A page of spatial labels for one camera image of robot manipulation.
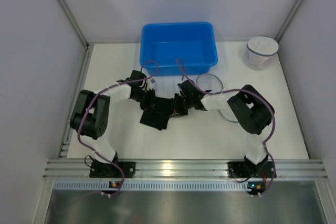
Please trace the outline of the black garment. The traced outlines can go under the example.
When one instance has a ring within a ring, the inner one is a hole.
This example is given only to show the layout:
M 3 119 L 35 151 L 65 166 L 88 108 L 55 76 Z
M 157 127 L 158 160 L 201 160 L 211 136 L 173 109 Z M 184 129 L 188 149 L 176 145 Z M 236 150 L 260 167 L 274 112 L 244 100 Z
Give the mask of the black garment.
M 174 114 L 174 99 L 156 97 L 154 107 L 145 110 L 141 116 L 140 124 L 166 130 L 169 118 Z

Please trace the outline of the white mesh laundry bag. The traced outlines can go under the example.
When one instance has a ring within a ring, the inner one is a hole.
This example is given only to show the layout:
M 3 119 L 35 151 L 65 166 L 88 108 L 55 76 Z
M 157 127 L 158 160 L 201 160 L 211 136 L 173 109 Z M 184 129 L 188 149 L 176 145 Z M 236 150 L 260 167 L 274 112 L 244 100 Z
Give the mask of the white mesh laundry bag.
M 245 63 L 256 70 L 265 69 L 271 58 L 278 53 L 279 45 L 271 37 L 256 36 L 246 44 Z
M 223 84 L 222 80 L 212 73 L 204 73 L 199 75 L 196 78 L 196 85 L 200 89 L 207 92 L 218 92 L 225 90 L 225 85 Z M 237 118 L 228 104 L 225 105 L 224 109 L 219 109 L 217 112 L 222 118 L 233 123 L 238 123 Z

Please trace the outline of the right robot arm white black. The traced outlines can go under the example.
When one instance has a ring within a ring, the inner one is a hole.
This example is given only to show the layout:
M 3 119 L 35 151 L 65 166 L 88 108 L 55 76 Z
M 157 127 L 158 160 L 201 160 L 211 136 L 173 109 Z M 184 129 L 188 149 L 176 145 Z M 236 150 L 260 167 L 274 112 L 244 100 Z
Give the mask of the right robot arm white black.
M 235 89 L 235 95 L 229 97 L 229 91 L 211 93 L 201 91 L 193 81 L 178 84 L 180 93 L 174 98 L 174 113 L 187 115 L 188 109 L 202 111 L 220 110 L 226 113 L 225 118 L 239 123 L 246 132 L 247 146 L 242 162 L 228 164 L 229 177 L 239 178 L 275 178 L 274 159 L 266 150 L 266 142 L 270 137 L 264 137 L 263 131 L 274 120 L 274 108 L 251 85 Z

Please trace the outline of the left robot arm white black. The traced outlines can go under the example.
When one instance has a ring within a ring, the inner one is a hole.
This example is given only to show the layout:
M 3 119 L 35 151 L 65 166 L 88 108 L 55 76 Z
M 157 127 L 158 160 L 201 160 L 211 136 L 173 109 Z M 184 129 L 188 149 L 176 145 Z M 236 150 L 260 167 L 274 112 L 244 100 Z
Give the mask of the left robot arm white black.
M 141 102 L 153 94 L 151 76 L 133 70 L 130 77 L 100 91 L 81 90 L 70 117 L 70 128 L 77 132 L 78 142 L 91 150 L 90 177 L 125 178 L 118 164 L 118 153 L 103 135 L 108 126 L 110 105 L 133 99 Z

